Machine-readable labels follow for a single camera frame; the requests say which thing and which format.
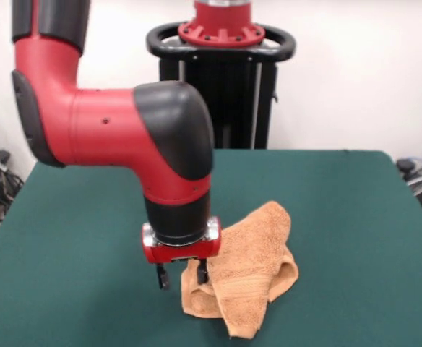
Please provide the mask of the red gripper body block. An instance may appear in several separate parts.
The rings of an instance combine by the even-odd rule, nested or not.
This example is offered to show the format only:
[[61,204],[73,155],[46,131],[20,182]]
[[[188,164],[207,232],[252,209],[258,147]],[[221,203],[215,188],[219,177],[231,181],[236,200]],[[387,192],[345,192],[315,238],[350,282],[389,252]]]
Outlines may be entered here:
[[218,254],[221,245],[221,224],[218,217],[210,217],[204,236],[193,243],[171,246],[159,242],[149,223],[142,225],[142,250],[151,264],[165,264],[176,260],[207,259]]

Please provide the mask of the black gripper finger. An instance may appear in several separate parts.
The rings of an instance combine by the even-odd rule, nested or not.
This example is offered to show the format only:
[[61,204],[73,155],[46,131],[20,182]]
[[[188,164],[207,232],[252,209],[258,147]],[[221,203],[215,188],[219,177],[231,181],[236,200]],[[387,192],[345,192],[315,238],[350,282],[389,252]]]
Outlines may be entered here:
[[168,290],[170,288],[170,281],[164,264],[156,264],[155,269],[160,290]]
[[207,260],[200,259],[197,265],[197,283],[206,284],[209,281],[209,275],[207,270]]

